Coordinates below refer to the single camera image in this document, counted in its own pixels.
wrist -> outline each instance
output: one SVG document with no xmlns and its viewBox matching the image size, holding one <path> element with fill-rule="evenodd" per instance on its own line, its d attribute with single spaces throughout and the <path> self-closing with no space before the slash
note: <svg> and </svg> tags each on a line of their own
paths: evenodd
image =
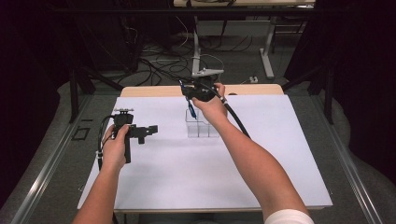
<svg viewBox="0 0 396 224">
<path fill-rule="evenodd" d="M 222 129 L 229 127 L 232 125 L 231 122 L 227 119 L 227 117 L 221 117 L 219 119 L 215 119 L 212 122 L 212 126 L 220 133 Z"/>
<path fill-rule="evenodd" d="M 105 175 L 119 175 L 120 171 L 121 171 L 121 168 L 116 165 L 103 164 L 100 173 L 103 173 Z"/>
</svg>

person's left hand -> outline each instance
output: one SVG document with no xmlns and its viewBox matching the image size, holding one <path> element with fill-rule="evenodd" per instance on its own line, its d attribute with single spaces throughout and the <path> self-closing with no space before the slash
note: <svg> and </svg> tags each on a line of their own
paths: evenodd
<svg viewBox="0 0 396 224">
<path fill-rule="evenodd" d="M 117 134 L 115 139 L 111 139 L 111 133 L 113 132 L 114 124 L 111 125 L 103 139 L 103 169 L 110 169 L 119 171 L 123 165 L 125 164 L 126 160 L 124 157 L 125 153 L 125 134 L 129 131 L 129 126 L 124 124 Z"/>
</svg>

handheld controller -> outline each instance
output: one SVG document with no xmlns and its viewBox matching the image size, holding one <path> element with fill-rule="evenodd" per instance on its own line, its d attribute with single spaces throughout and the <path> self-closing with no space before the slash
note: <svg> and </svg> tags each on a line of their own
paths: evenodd
<svg viewBox="0 0 396 224">
<path fill-rule="evenodd" d="M 197 98 L 200 101 L 208 102 L 216 96 L 216 86 L 210 77 L 198 77 L 197 81 L 193 82 L 193 87 L 183 86 L 181 93 L 187 98 Z"/>
<path fill-rule="evenodd" d="M 130 163 L 131 162 L 131 146 L 130 146 L 130 138 L 137 138 L 139 145 L 145 144 L 145 137 L 147 135 L 152 135 L 154 133 L 158 132 L 158 126 L 153 125 L 149 126 L 147 128 L 145 127 L 136 127 L 135 124 L 132 124 L 134 121 L 134 115 L 128 114 L 129 109 L 120 109 L 120 113 L 118 115 L 115 115 L 114 117 L 114 129 L 112 133 L 112 138 L 117 137 L 117 134 L 120 130 L 120 128 L 124 124 L 129 125 L 129 130 L 128 133 L 125 134 L 125 163 Z"/>
</svg>

transparent container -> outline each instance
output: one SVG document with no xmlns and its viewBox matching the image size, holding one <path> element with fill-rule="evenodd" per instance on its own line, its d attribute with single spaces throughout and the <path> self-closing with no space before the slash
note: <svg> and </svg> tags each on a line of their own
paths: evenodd
<svg viewBox="0 0 396 224">
<path fill-rule="evenodd" d="M 188 137 L 219 137 L 218 131 L 206 120 L 202 111 L 194 108 L 197 119 L 193 118 L 189 109 L 186 110 Z"/>
</svg>

white table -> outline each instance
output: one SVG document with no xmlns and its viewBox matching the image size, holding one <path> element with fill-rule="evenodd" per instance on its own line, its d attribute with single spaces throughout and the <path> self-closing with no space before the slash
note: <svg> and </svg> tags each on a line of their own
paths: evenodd
<svg viewBox="0 0 396 224">
<path fill-rule="evenodd" d="M 283 165 L 305 205 L 332 205 L 287 95 L 232 95 L 230 106 L 251 138 Z M 132 107 L 134 123 L 158 125 L 146 144 L 131 139 L 132 162 L 120 173 L 116 212 L 175 213 L 259 211 L 221 138 L 189 138 L 183 96 L 119 97 L 115 108 Z M 78 208 L 98 174 L 96 161 Z"/>
</svg>

